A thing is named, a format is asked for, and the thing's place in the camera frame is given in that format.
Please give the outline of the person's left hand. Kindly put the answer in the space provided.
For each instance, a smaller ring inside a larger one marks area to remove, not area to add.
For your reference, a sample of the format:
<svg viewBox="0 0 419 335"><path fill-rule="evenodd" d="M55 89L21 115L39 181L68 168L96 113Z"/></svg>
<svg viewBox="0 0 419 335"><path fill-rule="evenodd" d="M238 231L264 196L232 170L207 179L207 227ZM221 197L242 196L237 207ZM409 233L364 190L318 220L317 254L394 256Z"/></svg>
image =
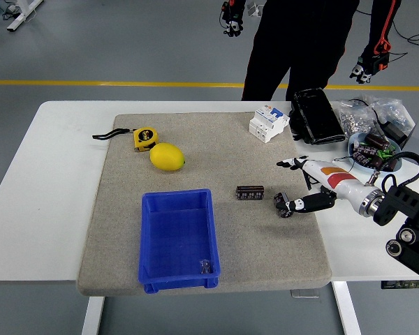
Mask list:
<svg viewBox="0 0 419 335"><path fill-rule="evenodd" d="M374 72L374 63L369 57L358 57L356 65L351 70L349 77L359 84L366 83Z"/></svg>

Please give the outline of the person's right hand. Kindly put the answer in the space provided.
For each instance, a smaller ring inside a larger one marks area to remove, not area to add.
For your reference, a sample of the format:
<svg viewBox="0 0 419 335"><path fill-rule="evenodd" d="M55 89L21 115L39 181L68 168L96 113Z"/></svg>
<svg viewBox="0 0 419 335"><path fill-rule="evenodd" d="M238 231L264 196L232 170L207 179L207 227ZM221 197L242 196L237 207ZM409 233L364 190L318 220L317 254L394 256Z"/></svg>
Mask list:
<svg viewBox="0 0 419 335"><path fill-rule="evenodd" d="M228 37L238 37L243 30L243 20L242 16L235 14L234 16L229 16L228 14L223 14L222 20L225 22L224 34Z"/></svg>

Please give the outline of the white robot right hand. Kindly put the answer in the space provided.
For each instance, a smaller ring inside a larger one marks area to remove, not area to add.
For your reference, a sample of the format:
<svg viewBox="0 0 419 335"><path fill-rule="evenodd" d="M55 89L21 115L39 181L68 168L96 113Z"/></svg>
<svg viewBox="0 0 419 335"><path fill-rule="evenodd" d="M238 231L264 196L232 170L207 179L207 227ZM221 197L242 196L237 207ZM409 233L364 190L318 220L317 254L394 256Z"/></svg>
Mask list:
<svg viewBox="0 0 419 335"><path fill-rule="evenodd" d="M309 160L306 156L289 158L277 163L278 166L291 170L303 171L307 186L314 180L320 184L320 192L291 201L279 201L275 207L284 213L310 213L329 209L335 200L348 200L352 208L364 217L373 216L378 202L383 199L383 192L377 187L364 184L351 173L336 165Z"/></svg>

